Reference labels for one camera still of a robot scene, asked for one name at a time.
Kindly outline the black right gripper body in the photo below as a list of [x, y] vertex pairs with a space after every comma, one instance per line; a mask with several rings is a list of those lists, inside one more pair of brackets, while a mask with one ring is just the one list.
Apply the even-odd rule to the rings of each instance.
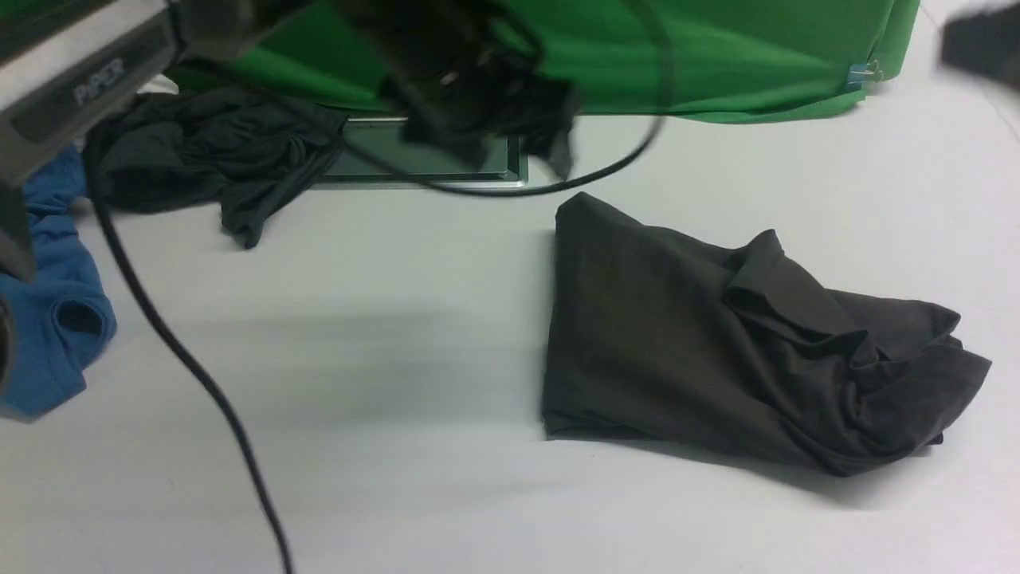
[[1019, 5], [951, 16], [941, 28], [940, 64], [959, 73], [1019, 88]]

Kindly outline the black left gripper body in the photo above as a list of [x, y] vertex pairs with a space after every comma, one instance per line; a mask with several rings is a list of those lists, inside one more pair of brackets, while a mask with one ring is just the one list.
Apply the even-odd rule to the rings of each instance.
[[492, 1], [338, 1], [387, 68], [379, 94], [403, 109], [406, 142], [480, 167], [488, 139], [520, 141], [558, 179], [575, 166], [575, 84], [540, 72], [545, 47]]

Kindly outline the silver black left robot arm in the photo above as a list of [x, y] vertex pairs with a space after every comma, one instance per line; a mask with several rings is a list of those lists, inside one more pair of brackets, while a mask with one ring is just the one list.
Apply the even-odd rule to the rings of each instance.
[[[21, 186], [139, 88], [180, 61], [226, 63], [306, 10], [306, 1], [43, 1], [2, 19], [2, 272], [37, 265]], [[496, 1], [335, 1], [382, 58], [382, 98], [408, 114], [403, 139], [466, 164], [489, 136], [520, 141], [571, 175], [579, 102], [539, 72], [545, 47]]]

